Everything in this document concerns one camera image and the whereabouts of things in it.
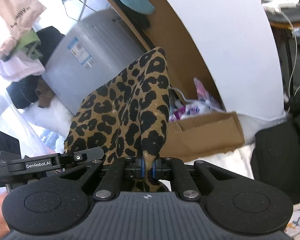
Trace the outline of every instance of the leopard print fabric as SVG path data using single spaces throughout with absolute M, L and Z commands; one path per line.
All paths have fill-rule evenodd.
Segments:
M 101 147 L 105 164 L 119 157 L 143 155 L 145 183 L 138 188 L 159 191 L 160 183 L 153 179 L 151 168 L 166 141 L 168 87 L 165 52 L 155 48 L 85 98 L 71 124 L 65 149 L 74 153 Z

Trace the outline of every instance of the green cloth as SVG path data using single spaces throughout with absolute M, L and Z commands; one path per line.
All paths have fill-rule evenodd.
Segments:
M 18 41 L 17 45 L 13 48 L 9 55 L 3 55 L 0 59 L 3 62 L 8 61 L 19 50 L 23 51 L 31 59 L 41 58 L 42 54 L 36 49 L 40 45 L 41 41 L 37 33 L 33 29 L 31 29 L 21 37 L 21 39 Z

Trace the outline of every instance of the black robotic device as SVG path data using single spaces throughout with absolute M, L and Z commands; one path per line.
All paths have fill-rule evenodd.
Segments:
M 102 157 L 94 148 L 21 159 L 18 140 L 0 132 L 0 187 L 13 189 L 2 205 L 4 239 L 290 239 L 292 203 L 272 186 L 205 161 L 158 157 L 153 176 L 172 192 L 130 192 L 142 159 L 103 165 Z

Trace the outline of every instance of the gray ribbed panel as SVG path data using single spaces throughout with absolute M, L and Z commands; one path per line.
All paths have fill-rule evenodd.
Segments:
M 111 202 L 98 202 L 80 225 L 51 236 L 13 232 L 5 240 L 287 240 L 282 232 L 269 236 L 238 236 L 211 222 L 197 203 L 174 192 L 121 192 Z

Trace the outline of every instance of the blue and white sticker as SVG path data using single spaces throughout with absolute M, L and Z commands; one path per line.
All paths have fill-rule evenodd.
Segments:
M 77 38 L 72 40 L 68 49 L 85 69 L 91 68 L 96 63 Z

